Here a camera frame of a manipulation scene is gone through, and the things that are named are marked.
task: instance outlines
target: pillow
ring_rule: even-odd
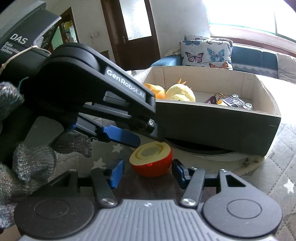
[[[203,36],[197,36],[197,35],[193,35],[193,34],[185,34],[184,35],[184,41],[186,41],[186,40],[205,40],[205,39],[209,39],[209,38],[203,37]]]
[[[276,53],[276,57],[279,79],[296,84],[296,58],[283,53]]]
[[[182,65],[232,70],[229,41],[186,40],[180,48]]]
[[[230,40],[230,39],[221,39],[221,38],[213,38],[213,39],[210,39],[210,41],[213,41],[213,40],[217,40],[217,41],[227,41],[228,43],[229,43],[229,45],[230,45],[230,56],[231,56],[231,54],[232,54],[232,46],[233,46],[233,41],[232,40]]]

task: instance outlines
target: wooden door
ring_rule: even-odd
[[[147,69],[160,59],[149,0],[101,0],[116,64]]]

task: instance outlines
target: butterfly print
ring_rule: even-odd
[[[218,67],[217,65],[211,64],[211,63],[209,63],[209,66],[211,68],[228,69],[228,64],[226,62],[224,62],[220,67]]]
[[[198,55],[193,55],[191,53],[185,52],[185,54],[188,57],[188,61],[193,63],[194,61],[197,63],[201,63],[202,62],[202,56],[204,55],[204,53],[199,53]]]
[[[221,45],[223,42],[222,41],[217,41],[216,39],[212,39],[212,40],[207,40],[208,44],[213,44],[216,43],[218,45]]]
[[[224,52],[225,52],[224,49],[221,49],[218,54],[216,54],[213,50],[211,50],[209,48],[207,48],[207,51],[208,51],[209,55],[211,56],[211,60],[213,62],[215,62],[215,61],[224,61],[224,58],[223,58],[224,57]]]
[[[199,41],[194,41],[194,40],[187,40],[187,41],[183,41],[185,43],[186,46],[189,46],[189,45],[199,45],[200,42]]]
[[[232,52],[232,48],[230,47],[230,45],[227,45],[228,50],[229,50],[229,57],[231,57],[231,52]]]
[[[229,43],[230,47],[232,47],[233,42],[231,40],[229,40],[229,39],[216,39],[216,40],[227,41]]]

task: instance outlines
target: sticker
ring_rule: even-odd
[[[13,34],[9,39],[14,40],[14,41],[18,41],[20,44],[25,44],[28,41],[27,38],[23,38],[22,36],[19,36],[18,34]]]
[[[115,70],[111,69],[110,67],[106,68],[105,76],[107,76],[110,80],[116,82],[119,86],[122,86],[130,93],[136,95],[140,99],[146,101],[146,93],[138,88],[134,83],[128,80],[126,77],[123,77]]]
[[[15,55],[19,53],[20,51],[15,48],[12,42],[7,41],[0,49],[0,52],[7,53],[9,55]]]

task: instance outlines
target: doorway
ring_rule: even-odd
[[[64,43],[79,43],[73,18],[72,8],[68,8],[61,14],[59,26],[52,38],[51,52]]]
[[[116,64],[147,69],[160,59],[149,0],[101,0]]]

